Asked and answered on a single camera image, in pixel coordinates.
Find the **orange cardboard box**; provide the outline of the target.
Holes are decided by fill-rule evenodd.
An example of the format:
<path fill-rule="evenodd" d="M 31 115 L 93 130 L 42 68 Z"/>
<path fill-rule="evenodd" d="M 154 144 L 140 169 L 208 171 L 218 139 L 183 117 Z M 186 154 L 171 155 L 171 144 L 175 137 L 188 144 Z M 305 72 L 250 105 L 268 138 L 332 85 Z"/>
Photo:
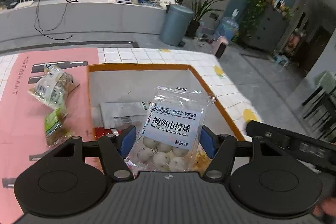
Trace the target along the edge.
<path fill-rule="evenodd" d="M 148 102 L 201 115 L 200 125 L 221 134 L 225 128 L 233 136 L 243 135 L 223 105 L 191 65 L 179 64 L 96 64 L 88 66 L 90 104 L 103 102 Z"/>

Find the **potted long leaf plant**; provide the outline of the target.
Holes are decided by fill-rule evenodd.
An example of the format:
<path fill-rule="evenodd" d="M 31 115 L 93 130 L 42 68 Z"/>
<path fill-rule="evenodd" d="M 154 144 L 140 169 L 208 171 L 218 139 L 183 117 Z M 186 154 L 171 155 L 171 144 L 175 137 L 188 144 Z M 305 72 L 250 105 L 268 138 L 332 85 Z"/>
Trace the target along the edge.
<path fill-rule="evenodd" d="M 185 36 L 188 38 L 194 38 L 199 26 L 201 25 L 202 18 L 207 13 L 223 11 L 221 9 L 213 9 L 212 5 L 225 1 L 229 0 L 190 0 L 191 9 L 194 12 L 194 16 L 189 23 Z"/>

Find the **white wet wipes packet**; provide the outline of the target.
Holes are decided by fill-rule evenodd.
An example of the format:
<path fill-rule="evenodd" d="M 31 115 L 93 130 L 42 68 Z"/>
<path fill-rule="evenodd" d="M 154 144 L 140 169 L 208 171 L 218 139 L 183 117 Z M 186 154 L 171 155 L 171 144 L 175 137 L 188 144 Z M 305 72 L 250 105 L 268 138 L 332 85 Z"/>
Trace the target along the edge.
<path fill-rule="evenodd" d="M 149 102 L 100 103 L 105 129 L 141 124 L 149 109 Z"/>

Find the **red spicy snack bag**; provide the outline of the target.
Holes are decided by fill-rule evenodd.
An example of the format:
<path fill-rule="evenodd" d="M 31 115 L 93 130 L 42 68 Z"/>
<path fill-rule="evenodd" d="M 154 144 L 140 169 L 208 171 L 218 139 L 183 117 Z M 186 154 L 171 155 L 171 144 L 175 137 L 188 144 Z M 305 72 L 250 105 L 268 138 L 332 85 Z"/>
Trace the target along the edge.
<path fill-rule="evenodd" d="M 105 129 L 103 127 L 95 127 L 94 128 L 94 138 L 97 140 L 105 135 L 114 135 L 119 136 L 121 131 L 116 128 Z"/>

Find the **blue grey trash bin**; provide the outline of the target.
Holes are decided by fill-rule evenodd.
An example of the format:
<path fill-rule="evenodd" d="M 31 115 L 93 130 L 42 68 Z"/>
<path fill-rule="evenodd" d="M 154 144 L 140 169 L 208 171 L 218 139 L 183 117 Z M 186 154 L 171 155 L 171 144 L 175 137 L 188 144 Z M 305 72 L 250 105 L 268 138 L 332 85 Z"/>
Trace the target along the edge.
<path fill-rule="evenodd" d="M 170 46 L 178 46 L 182 42 L 194 12 L 182 5 L 169 5 L 160 40 Z"/>

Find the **grey tv console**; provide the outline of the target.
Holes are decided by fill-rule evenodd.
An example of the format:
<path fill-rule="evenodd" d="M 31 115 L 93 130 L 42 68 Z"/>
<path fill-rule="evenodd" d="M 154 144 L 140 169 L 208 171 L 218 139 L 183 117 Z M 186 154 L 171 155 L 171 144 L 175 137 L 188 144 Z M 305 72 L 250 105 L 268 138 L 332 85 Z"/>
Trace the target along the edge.
<path fill-rule="evenodd" d="M 86 32 L 161 32 L 166 12 L 160 7 L 109 0 L 35 0 L 29 7 L 1 11 L 1 42 L 33 36 Z"/>

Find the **yogurt hawthorn ball bag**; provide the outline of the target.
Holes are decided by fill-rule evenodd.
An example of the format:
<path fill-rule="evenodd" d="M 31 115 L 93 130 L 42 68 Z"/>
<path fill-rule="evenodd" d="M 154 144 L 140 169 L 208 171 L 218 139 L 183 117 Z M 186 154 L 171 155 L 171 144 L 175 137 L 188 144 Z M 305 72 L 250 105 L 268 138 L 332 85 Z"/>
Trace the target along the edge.
<path fill-rule="evenodd" d="M 157 87 L 125 159 L 132 173 L 191 171 L 205 116 L 215 101 L 203 92 Z"/>

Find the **green label nut bag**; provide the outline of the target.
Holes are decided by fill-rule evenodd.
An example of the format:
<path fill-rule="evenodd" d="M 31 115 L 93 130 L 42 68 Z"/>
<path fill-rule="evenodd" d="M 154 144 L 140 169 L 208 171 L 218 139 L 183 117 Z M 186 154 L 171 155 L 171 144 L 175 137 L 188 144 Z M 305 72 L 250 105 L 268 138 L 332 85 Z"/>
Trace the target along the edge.
<path fill-rule="evenodd" d="M 63 108 L 53 110 L 44 119 L 46 144 L 48 147 L 59 145 L 72 136 L 64 125 L 68 113 Z"/>

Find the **clear mixed snack bag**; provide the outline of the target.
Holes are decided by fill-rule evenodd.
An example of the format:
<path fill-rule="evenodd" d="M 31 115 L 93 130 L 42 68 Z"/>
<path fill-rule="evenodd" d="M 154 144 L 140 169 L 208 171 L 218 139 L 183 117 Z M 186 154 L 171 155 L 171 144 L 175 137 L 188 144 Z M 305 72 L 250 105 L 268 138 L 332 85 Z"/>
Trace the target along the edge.
<path fill-rule="evenodd" d="M 35 99 L 53 110 L 66 110 L 66 100 L 79 82 L 57 65 L 45 63 L 43 77 L 28 90 Z"/>

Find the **cabinet top ivy plant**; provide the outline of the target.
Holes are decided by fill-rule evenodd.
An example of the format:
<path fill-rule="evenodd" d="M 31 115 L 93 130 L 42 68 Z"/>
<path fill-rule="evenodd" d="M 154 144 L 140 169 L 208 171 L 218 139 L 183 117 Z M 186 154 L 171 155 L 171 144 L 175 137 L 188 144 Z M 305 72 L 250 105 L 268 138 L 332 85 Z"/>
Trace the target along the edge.
<path fill-rule="evenodd" d="M 293 16 L 291 8 L 284 0 L 248 0 L 239 23 L 239 39 L 252 38 L 267 7 L 279 12 L 284 20 L 290 21 Z"/>

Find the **pink space heater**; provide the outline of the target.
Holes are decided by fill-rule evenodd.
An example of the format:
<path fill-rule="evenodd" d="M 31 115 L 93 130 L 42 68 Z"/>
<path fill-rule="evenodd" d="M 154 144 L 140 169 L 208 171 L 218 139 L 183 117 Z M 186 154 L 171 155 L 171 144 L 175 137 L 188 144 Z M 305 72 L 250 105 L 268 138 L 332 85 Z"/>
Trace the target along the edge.
<path fill-rule="evenodd" d="M 214 43 L 213 55 L 220 59 L 224 51 L 228 47 L 228 40 L 224 36 L 220 36 Z"/>

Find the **yellow waffle cookie bag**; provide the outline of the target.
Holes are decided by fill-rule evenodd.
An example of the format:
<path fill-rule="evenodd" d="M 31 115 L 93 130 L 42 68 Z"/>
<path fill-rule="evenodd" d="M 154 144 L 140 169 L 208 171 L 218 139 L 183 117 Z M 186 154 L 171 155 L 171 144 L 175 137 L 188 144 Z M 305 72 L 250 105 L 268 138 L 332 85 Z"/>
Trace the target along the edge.
<path fill-rule="evenodd" d="M 211 162 L 211 159 L 207 156 L 205 150 L 199 144 L 192 171 L 199 172 L 199 174 L 202 176 L 204 172 L 206 171 L 207 167 L 209 166 L 210 162 Z"/>

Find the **lemon pattern tablecloth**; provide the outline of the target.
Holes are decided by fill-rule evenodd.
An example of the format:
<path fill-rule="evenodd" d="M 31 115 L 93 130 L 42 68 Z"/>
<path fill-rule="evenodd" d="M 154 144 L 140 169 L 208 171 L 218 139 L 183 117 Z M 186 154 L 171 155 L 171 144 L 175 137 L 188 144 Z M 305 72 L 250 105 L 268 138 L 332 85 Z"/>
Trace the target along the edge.
<path fill-rule="evenodd" d="M 22 216 L 16 178 L 72 136 L 93 141 L 104 102 L 149 102 L 158 86 L 217 98 L 204 124 L 247 138 L 260 116 L 213 55 L 148 48 L 70 48 L 1 57 L 1 223 Z"/>

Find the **grey drawer cabinet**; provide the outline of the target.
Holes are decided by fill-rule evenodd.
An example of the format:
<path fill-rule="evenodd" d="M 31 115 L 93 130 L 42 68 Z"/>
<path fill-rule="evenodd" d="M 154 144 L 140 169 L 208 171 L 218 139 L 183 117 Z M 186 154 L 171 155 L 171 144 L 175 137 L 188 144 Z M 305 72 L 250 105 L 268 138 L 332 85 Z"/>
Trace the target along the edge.
<path fill-rule="evenodd" d="M 243 42 L 254 49 L 264 52 L 273 52 L 282 35 L 289 25 L 282 14 L 272 5 L 267 5 L 264 14 L 257 21 L 257 28 L 250 38 L 244 38 Z"/>

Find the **water jug with pump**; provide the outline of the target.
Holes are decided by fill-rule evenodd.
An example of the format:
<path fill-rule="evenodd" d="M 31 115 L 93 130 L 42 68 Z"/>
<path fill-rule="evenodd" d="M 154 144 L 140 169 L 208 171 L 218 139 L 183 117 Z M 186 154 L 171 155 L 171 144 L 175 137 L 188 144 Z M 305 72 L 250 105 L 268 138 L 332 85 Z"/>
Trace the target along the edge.
<path fill-rule="evenodd" d="M 234 9 L 231 16 L 226 16 L 221 18 L 218 27 L 215 30 L 215 39 L 218 39 L 220 36 L 224 36 L 228 41 L 231 41 L 232 38 L 236 35 L 239 29 L 239 25 L 236 22 L 236 16 L 238 15 L 238 9 Z"/>

